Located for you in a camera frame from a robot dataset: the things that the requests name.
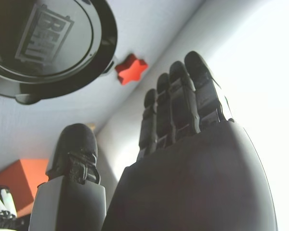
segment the round black container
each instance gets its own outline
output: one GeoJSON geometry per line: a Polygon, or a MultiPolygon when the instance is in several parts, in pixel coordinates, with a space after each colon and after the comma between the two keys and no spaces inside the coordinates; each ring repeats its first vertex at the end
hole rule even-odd
{"type": "Polygon", "coordinates": [[[0,0],[0,95],[32,104],[99,77],[117,45],[104,0],[0,0]]]}

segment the orange box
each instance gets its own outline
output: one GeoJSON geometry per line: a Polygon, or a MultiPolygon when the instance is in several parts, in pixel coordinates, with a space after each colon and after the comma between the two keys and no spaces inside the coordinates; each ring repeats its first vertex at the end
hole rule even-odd
{"type": "Polygon", "coordinates": [[[30,214],[38,186],[48,180],[48,159],[18,160],[0,173],[0,185],[10,188],[18,217],[30,214]]]}

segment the orange object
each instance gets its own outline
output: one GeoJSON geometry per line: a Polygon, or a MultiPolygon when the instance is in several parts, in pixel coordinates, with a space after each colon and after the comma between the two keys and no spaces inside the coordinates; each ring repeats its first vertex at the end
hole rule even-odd
{"type": "Polygon", "coordinates": [[[18,217],[30,214],[38,186],[48,180],[47,159],[18,160],[0,173],[0,185],[10,188],[18,217]]]}
{"type": "Polygon", "coordinates": [[[141,73],[148,68],[144,60],[139,60],[134,54],[130,54],[124,63],[116,66],[118,79],[122,85],[131,81],[139,81],[141,73]]]}

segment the red star-shaped toy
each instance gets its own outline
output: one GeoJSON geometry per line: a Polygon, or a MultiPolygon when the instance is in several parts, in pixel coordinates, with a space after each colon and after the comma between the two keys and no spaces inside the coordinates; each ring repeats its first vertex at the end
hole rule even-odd
{"type": "Polygon", "coordinates": [[[141,73],[148,68],[144,60],[139,60],[134,54],[130,54],[127,59],[120,65],[116,66],[118,79],[122,85],[131,81],[139,81],[141,73]]]}

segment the robotic hand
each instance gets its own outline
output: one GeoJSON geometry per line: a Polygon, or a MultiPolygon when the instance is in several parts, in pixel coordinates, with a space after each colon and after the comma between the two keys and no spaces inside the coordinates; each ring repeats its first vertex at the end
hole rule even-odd
{"type": "Polygon", "coordinates": [[[61,134],[30,231],[276,231],[269,185],[245,130],[199,54],[175,62],[144,100],[137,162],[106,216],[95,137],[61,134]]]}

